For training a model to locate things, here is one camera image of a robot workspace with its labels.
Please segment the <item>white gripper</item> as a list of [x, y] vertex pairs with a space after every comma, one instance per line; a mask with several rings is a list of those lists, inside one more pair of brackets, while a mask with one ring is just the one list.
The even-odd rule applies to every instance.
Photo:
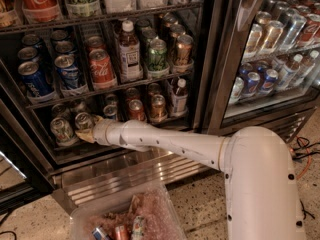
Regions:
[[125, 147], [128, 143], [124, 140], [122, 132], [125, 123], [117, 122], [111, 119], [103, 119], [102, 116], [92, 115], [93, 122], [96, 124], [92, 129], [76, 130], [75, 133], [79, 139], [88, 143], [97, 142], [103, 146]]

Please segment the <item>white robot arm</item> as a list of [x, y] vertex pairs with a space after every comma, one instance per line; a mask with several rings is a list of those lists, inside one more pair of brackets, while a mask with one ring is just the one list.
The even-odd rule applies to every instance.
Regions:
[[269, 129], [219, 137], [101, 119], [76, 135], [140, 152], [157, 147], [223, 172], [229, 240], [307, 240], [291, 153]]

